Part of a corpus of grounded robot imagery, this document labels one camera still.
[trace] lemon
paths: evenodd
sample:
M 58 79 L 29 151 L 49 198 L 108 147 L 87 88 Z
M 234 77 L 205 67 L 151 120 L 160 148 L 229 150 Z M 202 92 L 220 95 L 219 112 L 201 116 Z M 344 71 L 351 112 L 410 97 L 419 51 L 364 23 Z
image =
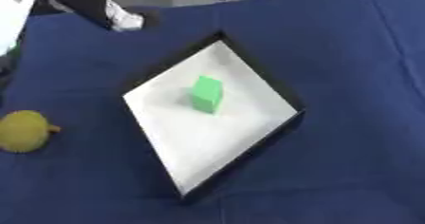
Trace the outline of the lemon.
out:
M 49 131 L 59 131 L 35 111 L 17 111 L 0 121 L 0 148 L 13 153 L 27 153 L 43 147 Z

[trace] lemon stem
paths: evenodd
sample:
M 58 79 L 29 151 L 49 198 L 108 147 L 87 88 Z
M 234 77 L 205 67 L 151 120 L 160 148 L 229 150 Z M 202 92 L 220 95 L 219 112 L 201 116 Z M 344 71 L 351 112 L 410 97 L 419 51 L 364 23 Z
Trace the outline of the lemon stem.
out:
M 50 125 L 48 127 L 48 131 L 50 131 L 52 133 L 59 133 L 59 132 L 61 132 L 61 130 L 62 130 L 61 127 L 56 126 L 56 125 Z

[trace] navy blue fabric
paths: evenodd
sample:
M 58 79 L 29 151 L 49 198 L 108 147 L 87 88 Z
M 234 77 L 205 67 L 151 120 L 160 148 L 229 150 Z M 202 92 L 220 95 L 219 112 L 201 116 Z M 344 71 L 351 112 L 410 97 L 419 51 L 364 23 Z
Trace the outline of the navy blue fabric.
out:
M 2 113 L 64 132 L 0 152 L 0 223 L 425 222 L 425 0 L 250 0 L 158 9 L 114 33 L 62 14 L 28 24 Z M 175 197 L 120 85 L 224 29 L 294 88 L 305 120 L 192 205 Z

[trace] black-framed box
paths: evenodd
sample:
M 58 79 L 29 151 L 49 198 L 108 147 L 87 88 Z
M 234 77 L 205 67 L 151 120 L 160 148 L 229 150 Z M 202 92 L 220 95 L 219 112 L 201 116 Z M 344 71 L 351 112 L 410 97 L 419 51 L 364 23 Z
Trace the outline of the black-framed box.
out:
M 211 190 L 220 176 L 231 176 L 238 163 L 299 124 L 303 104 L 266 70 L 217 31 L 126 86 L 123 98 L 183 199 Z M 214 114 L 193 107 L 200 76 L 223 85 Z

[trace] green cube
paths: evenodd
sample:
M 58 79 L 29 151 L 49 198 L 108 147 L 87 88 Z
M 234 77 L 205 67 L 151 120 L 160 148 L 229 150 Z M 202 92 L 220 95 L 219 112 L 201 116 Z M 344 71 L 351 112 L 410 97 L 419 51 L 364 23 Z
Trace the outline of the green cube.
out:
M 191 97 L 195 109 L 213 114 L 223 99 L 223 84 L 213 78 L 200 76 L 192 88 Z

